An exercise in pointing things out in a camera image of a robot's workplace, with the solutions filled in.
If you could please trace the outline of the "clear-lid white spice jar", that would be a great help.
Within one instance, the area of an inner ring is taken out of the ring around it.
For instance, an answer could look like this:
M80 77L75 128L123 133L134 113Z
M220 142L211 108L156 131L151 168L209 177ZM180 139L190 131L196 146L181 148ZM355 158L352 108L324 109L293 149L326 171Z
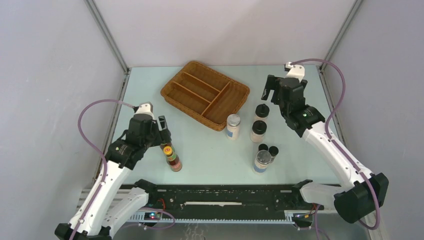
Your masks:
M226 136L235 141L239 137L241 118L237 114L230 114L226 119Z

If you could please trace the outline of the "red sauce bottle yellow cap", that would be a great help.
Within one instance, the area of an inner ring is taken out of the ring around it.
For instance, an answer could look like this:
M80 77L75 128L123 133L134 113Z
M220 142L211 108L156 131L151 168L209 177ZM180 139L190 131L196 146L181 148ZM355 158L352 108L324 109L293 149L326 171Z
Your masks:
M174 153L174 148L171 142L163 143L160 145L160 148L165 156L171 156Z

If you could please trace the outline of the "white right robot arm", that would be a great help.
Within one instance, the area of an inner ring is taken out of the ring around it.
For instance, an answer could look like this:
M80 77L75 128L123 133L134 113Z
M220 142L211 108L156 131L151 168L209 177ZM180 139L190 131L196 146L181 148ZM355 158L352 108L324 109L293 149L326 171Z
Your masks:
M272 96L271 102L279 107L287 126L323 155L339 185L306 179L294 186L291 204L297 209L304 209L309 204L334 208L350 224L361 222L362 218L375 213L372 229L376 229L389 180L383 173L375 174L357 160L329 130L324 116L306 104L304 92L307 84L305 79L268 75L261 99Z

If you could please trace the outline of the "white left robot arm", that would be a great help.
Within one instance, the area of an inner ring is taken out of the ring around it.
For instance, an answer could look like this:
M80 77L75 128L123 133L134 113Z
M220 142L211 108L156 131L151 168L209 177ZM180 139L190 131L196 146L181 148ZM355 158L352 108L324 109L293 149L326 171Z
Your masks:
M135 211L156 206L157 185L140 179L117 205L110 208L123 182L146 151L170 138L164 116L153 119L148 114L135 114L128 129L109 145L103 173L80 209L68 223L56 227L56 237L60 240L110 240Z

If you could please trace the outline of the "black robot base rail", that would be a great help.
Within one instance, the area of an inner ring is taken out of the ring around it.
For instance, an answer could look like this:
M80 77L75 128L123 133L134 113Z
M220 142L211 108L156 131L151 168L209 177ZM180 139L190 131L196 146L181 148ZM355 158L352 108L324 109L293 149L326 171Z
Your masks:
M181 221L289 221L288 213L309 213L292 184L204 185L134 183L148 194L147 207Z

